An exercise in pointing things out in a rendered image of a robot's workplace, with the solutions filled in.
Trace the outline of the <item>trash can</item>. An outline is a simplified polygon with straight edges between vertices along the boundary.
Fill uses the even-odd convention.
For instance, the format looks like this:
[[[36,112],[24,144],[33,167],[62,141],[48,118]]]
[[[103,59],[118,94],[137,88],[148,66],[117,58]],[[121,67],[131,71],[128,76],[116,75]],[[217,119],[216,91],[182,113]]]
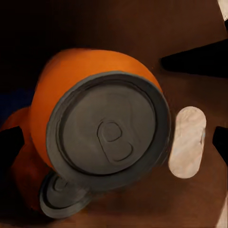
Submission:
[[[0,90],[37,85],[46,61],[64,48],[111,50],[156,73],[171,112],[170,138],[155,166],[127,186],[98,192],[69,217],[31,209],[7,171],[0,228],[217,228],[228,164],[213,135],[228,128],[228,78],[166,71],[159,59],[226,39],[217,0],[0,0]],[[203,155],[194,176],[178,178],[169,162],[178,113],[189,106],[205,116]]]

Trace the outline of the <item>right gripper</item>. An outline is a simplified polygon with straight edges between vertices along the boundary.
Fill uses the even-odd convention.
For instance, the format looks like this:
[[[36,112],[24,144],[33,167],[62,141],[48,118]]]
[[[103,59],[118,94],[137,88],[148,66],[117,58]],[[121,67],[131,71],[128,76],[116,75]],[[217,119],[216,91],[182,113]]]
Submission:
[[[228,19],[224,19],[228,31]],[[159,59],[170,72],[228,78],[228,39]]]

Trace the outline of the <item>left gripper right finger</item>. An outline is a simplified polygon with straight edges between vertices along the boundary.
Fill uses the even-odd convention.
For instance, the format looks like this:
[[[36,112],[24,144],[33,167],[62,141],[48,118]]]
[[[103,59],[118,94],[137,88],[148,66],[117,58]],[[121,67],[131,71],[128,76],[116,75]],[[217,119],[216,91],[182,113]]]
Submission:
[[[228,128],[218,126],[213,135],[213,144],[228,164]]]

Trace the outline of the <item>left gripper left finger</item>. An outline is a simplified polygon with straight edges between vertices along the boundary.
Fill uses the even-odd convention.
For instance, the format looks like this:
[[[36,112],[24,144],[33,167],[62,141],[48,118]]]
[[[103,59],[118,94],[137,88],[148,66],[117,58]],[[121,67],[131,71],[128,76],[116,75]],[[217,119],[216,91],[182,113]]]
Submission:
[[[0,182],[23,145],[24,136],[19,126],[0,131]]]

